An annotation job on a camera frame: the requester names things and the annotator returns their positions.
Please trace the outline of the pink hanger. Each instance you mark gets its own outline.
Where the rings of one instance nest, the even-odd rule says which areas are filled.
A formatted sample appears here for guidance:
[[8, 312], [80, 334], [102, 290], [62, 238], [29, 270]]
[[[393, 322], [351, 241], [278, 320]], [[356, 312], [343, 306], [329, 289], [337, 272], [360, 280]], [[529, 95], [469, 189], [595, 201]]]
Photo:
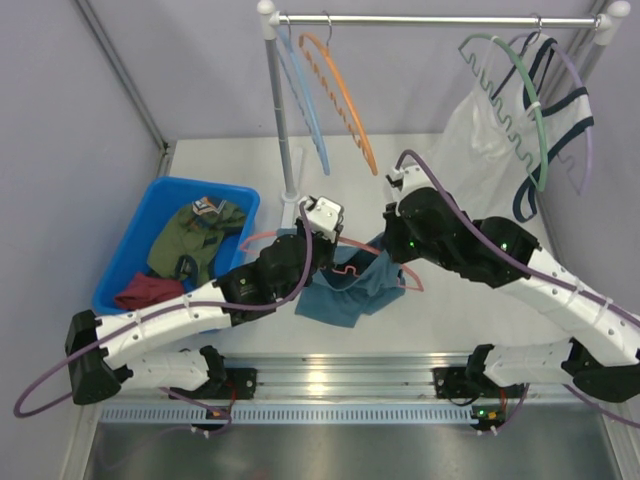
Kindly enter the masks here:
[[[258, 240], [267, 239], [267, 238], [276, 237], [276, 236], [277, 236], [276, 231], [267, 231], [267, 232], [251, 235], [239, 245], [238, 250], [244, 253], [256, 254], [257, 253], [256, 250], [251, 250], [249, 248], [249, 245], [251, 243], [256, 242]], [[347, 237], [340, 236], [338, 238], [338, 242], [341, 244], [345, 244], [347, 246], [356, 247], [359, 250], [366, 251], [376, 256], [378, 256], [381, 253], [379, 249], [376, 249], [368, 244], [365, 244]], [[404, 290], [423, 292], [424, 285], [421, 281], [421, 278], [416, 274], [416, 272], [406, 265], [401, 265], [400, 268], [406, 276], [409, 276], [414, 281], [414, 285], [407, 285], [406, 283], [402, 283], [401, 279], [398, 279], [398, 287]], [[342, 275], [342, 276], [350, 275], [355, 278], [360, 277], [360, 274], [357, 272], [357, 269], [351, 265], [345, 265], [342, 268], [333, 267], [331, 271], [337, 275]]]

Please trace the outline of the teal tank top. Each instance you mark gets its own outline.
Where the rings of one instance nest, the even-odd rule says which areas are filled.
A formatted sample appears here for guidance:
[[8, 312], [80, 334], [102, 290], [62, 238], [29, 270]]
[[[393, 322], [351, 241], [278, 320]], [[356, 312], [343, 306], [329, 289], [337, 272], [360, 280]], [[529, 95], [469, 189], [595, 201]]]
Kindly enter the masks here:
[[[327, 325], [353, 328], [361, 316], [371, 316], [402, 297], [405, 290], [398, 287], [398, 279], [405, 280], [400, 265], [382, 249], [379, 236], [367, 244], [381, 253], [376, 256], [356, 247], [337, 247], [334, 264], [313, 275], [298, 297], [295, 313]], [[331, 271], [345, 265], [354, 266], [360, 277]]]

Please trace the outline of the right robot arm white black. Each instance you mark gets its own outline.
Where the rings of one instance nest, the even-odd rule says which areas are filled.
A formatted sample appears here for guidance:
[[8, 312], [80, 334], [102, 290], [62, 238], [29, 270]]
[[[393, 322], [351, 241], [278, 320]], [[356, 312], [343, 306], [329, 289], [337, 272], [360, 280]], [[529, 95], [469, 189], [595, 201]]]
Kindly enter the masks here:
[[529, 346], [482, 344], [470, 354], [469, 389], [564, 384], [598, 400], [639, 394], [638, 317], [572, 276], [535, 236], [511, 220], [470, 220], [432, 187], [386, 205], [383, 246], [400, 264], [422, 259], [530, 306], [565, 338]]

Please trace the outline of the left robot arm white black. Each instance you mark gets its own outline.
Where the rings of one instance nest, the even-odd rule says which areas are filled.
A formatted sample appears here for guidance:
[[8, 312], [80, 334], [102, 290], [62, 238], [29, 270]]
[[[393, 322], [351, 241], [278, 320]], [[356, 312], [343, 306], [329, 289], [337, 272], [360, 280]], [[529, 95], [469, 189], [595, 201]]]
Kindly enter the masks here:
[[254, 261], [181, 296], [120, 315], [75, 314], [65, 344], [74, 403], [96, 404], [129, 390], [161, 389], [173, 397], [220, 394], [227, 373], [215, 348], [162, 348], [257, 320], [293, 301], [316, 271], [332, 263], [343, 229], [341, 220], [305, 217], [296, 226]]

